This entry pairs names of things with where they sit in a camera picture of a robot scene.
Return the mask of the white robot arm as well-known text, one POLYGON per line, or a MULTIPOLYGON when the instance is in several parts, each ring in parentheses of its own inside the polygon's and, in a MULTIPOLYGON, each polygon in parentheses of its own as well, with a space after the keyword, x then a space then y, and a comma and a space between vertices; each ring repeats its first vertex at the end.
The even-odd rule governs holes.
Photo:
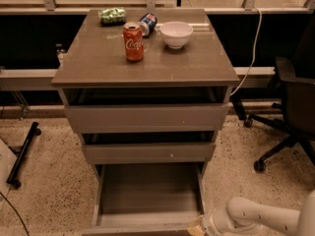
POLYGON ((224 233, 249 235, 263 226, 285 236, 315 236, 315 191, 301 210, 266 206, 243 197, 230 199, 187 225, 190 236, 222 236, 224 233))

